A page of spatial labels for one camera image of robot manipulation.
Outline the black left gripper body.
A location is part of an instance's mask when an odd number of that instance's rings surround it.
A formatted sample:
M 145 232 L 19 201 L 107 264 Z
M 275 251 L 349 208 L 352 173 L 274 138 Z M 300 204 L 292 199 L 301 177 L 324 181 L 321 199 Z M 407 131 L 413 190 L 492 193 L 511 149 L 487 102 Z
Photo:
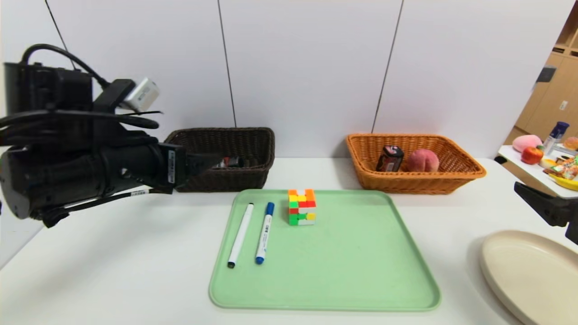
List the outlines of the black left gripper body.
M 116 142 L 100 148 L 100 193 L 139 186 L 171 192 L 186 180 L 186 151 L 159 142 Z

